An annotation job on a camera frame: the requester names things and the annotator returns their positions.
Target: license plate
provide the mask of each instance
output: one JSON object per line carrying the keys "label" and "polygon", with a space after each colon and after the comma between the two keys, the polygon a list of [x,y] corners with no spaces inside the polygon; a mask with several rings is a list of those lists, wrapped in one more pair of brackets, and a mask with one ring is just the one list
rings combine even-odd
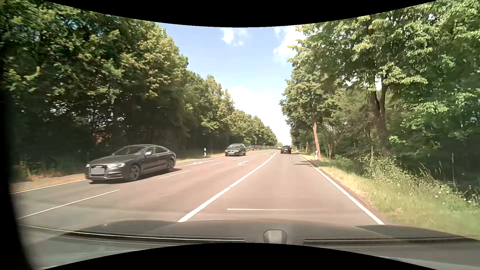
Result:
{"label": "license plate", "polygon": [[92,168],[90,174],[105,174],[104,168]]}

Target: car window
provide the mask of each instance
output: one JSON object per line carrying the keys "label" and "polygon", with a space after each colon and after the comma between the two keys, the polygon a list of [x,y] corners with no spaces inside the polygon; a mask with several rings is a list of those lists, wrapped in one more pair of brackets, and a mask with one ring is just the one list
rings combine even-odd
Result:
{"label": "car window", "polygon": [[147,150],[145,150],[145,153],[147,152],[152,152],[152,155],[155,154],[155,147],[149,147]]}
{"label": "car window", "polygon": [[155,147],[155,154],[161,154],[161,153],[166,153],[168,152],[168,150],[166,148],[163,148],[163,147]]}
{"label": "car window", "polygon": [[144,149],[145,146],[126,146],[113,153],[113,156],[140,155]]}

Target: car tire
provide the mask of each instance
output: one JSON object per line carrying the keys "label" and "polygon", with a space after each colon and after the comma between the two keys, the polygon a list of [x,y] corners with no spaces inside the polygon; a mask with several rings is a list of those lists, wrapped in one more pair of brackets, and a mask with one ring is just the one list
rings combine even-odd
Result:
{"label": "car tire", "polygon": [[167,168],[165,169],[166,172],[172,172],[173,168],[175,167],[175,162],[170,159],[167,164]]}
{"label": "car tire", "polygon": [[140,175],[142,175],[140,166],[138,166],[138,164],[132,164],[128,170],[128,176],[126,179],[128,182],[137,181],[140,178]]}

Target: guardrail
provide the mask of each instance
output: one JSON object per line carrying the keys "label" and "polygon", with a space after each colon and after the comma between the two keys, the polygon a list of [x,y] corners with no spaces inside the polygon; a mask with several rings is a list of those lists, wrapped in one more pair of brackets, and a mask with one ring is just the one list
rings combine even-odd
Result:
{"label": "guardrail", "polygon": [[265,146],[265,145],[250,145],[247,146],[245,149],[252,150],[252,149],[277,149],[275,146]]}

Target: car windshield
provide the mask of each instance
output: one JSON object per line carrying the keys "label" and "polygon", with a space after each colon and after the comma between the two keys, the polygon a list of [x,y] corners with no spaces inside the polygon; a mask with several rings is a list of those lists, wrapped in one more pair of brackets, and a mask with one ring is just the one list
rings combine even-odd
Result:
{"label": "car windshield", "polygon": [[145,148],[146,146],[126,146],[113,153],[112,156],[140,155]]}

